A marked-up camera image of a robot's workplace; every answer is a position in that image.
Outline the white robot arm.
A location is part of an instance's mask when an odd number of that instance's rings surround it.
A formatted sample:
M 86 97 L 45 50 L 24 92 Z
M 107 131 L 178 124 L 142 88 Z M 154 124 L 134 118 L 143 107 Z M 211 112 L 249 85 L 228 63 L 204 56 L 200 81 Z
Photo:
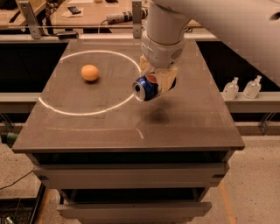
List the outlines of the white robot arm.
M 155 68 L 177 62 L 193 19 L 280 85 L 279 14 L 279 0 L 150 0 L 143 56 Z

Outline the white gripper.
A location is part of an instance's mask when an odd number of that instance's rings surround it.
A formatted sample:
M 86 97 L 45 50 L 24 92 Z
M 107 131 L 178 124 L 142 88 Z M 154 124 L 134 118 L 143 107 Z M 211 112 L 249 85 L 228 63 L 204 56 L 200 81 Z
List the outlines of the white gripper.
M 154 74 L 155 68 L 166 68 L 156 70 L 157 93 L 159 95 L 163 95 L 171 89 L 178 73 L 178 69 L 172 65 L 179 61 L 184 47 L 184 38 L 175 44 L 162 45 L 152 40 L 147 31 L 143 33 L 141 43 L 143 55 L 140 57 L 139 65 L 141 74 Z

